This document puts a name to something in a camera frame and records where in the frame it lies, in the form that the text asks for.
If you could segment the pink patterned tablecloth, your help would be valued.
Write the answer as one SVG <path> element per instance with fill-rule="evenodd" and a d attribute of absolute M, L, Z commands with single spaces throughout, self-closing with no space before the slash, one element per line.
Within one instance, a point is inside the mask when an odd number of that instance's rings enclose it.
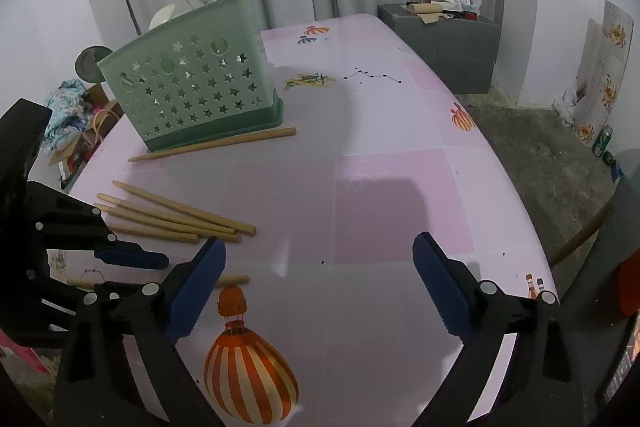
<path fill-rule="evenodd" d="M 431 69 L 385 24 L 352 15 L 268 30 L 288 138 L 141 159 L 119 121 L 72 195 L 126 186 L 254 225 L 227 248 L 246 324 L 291 365 L 291 426 L 408 426 L 461 348 L 412 261 L 430 232 L 505 293 L 552 288 L 532 221 L 501 162 Z"/>

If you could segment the dark grey cabinet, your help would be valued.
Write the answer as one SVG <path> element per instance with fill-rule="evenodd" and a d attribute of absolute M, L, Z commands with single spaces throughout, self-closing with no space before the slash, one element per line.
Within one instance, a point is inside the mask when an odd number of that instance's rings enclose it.
<path fill-rule="evenodd" d="M 454 94 L 485 94 L 497 61 L 501 27 L 480 17 L 424 24 L 400 4 L 378 6 L 378 18 L 405 41 Z"/>

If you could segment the cardboard box with clothes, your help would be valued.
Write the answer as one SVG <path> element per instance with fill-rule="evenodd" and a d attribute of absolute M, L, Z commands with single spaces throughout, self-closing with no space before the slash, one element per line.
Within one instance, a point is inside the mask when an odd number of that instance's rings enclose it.
<path fill-rule="evenodd" d="M 122 106 L 100 84 L 86 88 L 79 79 L 65 80 L 47 98 L 46 107 L 51 118 L 42 149 L 50 165 L 90 157 L 124 116 Z"/>

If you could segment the green perforated utensil basket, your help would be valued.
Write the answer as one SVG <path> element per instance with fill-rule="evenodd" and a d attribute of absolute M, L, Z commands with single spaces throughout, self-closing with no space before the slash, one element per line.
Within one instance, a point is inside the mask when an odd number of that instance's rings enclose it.
<path fill-rule="evenodd" d="M 253 0 L 218 0 L 185 12 L 98 66 L 151 152 L 283 120 Z"/>

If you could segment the floral paper roll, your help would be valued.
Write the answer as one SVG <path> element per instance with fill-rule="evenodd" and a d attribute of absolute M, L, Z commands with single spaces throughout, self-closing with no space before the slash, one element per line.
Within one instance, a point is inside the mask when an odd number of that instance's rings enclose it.
<path fill-rule="evenodd" d="M 574 132 L 582 144 L 593 147 L 608 122 L 628 62 L 634 19 L 605 0 L 601 23 L 589 21 L 582 61 L 576 77 L 578 101 Z"/>

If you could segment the wooden chopstick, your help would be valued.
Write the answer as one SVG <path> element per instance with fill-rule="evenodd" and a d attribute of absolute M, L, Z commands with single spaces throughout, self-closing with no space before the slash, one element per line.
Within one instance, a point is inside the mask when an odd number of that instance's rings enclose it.
<path fill-rule="evenodd" d="M 213 223 L 214 225 L 221 225 L 222 227 L 232 228 L 237 232 L 240 232 L 249 236 L 254 236 L 256 234 L 255 225 L 249 225 L 248 223 L 232 220 L 230 218 L 221 217 L 221 216 L 215 215 L 215 213 L 201 210 L 201 209 L 183 204 L 182 202 L 175 202 L 172 199 L 153 194 L 151 192 L 142 190 L 142 188 L 135 187 L 133 185 L 124 183 L 122 181 L 113 180 L 112 183 L 127 193 L 134 194 L 143 199 L 149 200 L 150 202 L 155 202 L 155 204 L 164 206 L 166 208 L 182 212 L 185 215 L 188 215 L 190 217 L 201 219 L 203 221 Z"/>
<path fill-rule="evenodd" d="M 129 157 L 129 162 L 147 161 L 152 159 L 160 159 L 169 156 L 177 156 L 183 154 L 189 154 L 192 152 L 199 152 L 200 150 L 211 150 L 212 148 L 221 148 L 232 145 L 238 145 L 243 143 L 254 143 L 260 141 L 268 141 L 280 138 L 288 138 L 289 136 L 296 135 L 295 127 L 285 127 L 278 129 L 262 130 L 253 133 L 240 134 L 229 136 L 229 138 L 222 138 L 218 140 L 212 140 L 202 142 L 198 144 L 185 145 L 170 148 L 169 150 L 159 150 L 158 152 L 145 153 L 139 156 Z"/>
<path fill-rule="evenodd" d="M 224 239 L 231 243 L 240 243 L 241 237 L 234 232 L 221 232 L 210 228 L 198 227 L 197 225 L 182 225 L 181 223 L 166 221 L 163 219 L 153 218 L 142 215 L 142 213 L 134 212 L 126 209 L 119 209 L 116 207 L 99 205 L 99 210 L 108 213 L 127 221 L 140 223 L 140 225 L 149 225 L 149 227 L 161 229 L 167 232 L 174 233 L 189 233 L 195 234 L 201 237 L 218 237 L 218 239 Z"/>
<path fill-rule="evenodd" d="M 66 283 L 70 286 L 82 288 L 82 289 L 92 289 L 96 286 L 96 282 L 86 281 L 86 280 L 75 280 L 70 279 L 67 280 Z M 227 286 L 240 286 L 250 283 L 250 277 L 248 275 L 228 275 L 228 277 L 221 277 L 215 284 L 217 288 L 227 287 Z"/>
<path fill-rule="evenodd" d="M 102 200 L 102 202 L 109 202 L 110 204 L 113 204 L 116 207 L 127 209 L 137 213 L 142 213 L 142 215 L 145 215 L 151 218 L 174 222 L 174 223 L 180 223 L 180 225 L 191 225 L 191 227 L 211 229 L 211 230 L 222 232 L 222 233 L 235 232 L 235 229 L 224 227 L 223 225 L 215 225 L 215 223 L 210 223 L 202 219 L 193 218 L 187 215 L 182 215 L 181 213 L 167 212 L 167 211 L 158 210 L 148 206 L 138 205 L 138 204 L 135 204 L 134 202 L 129 202 L 129 200 L 116 198 L 111 195 L 98 193 L 96 194 L 96 197 L 99 200 Z"/>
<path fill-rule="evenodd" d="M 160 239 L 161 241 L 196 244 L 200 241 L 200 236 L 193 233 L 182 233 L 165 231 L 161 229 L 130 227 L 129 225 L 108 225 L 112 232 L 129 234 L 148 239 Z"/>

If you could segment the green can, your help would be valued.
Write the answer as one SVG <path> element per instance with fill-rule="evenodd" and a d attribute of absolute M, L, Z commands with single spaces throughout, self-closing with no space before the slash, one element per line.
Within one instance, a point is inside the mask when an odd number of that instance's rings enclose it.
<path fill-rule="evenodd" d="M 612 139 L 612 134 L 613 129 L 608 124 L 605 124 L 600 130 L 596 141 L 594 141 L 593 143 L 592 153 L 594 155 L 596 155 L 597 157 L 603 156 L 603 154 L 608 149 L 608 143 L 610 143 Z"/>

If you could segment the white rice paddle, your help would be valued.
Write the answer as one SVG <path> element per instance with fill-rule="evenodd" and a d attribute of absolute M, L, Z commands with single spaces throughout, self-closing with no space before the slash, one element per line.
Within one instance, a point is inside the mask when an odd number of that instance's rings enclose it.
<path fill-rule="evenodd" d="M 151 18 L 149 22 L 148 31 L 157 28 L 164 23 L 169 22 L 175 15 L 176 5 L 175 3 L 169 3 L 168 5 L 160 8 Z"/>

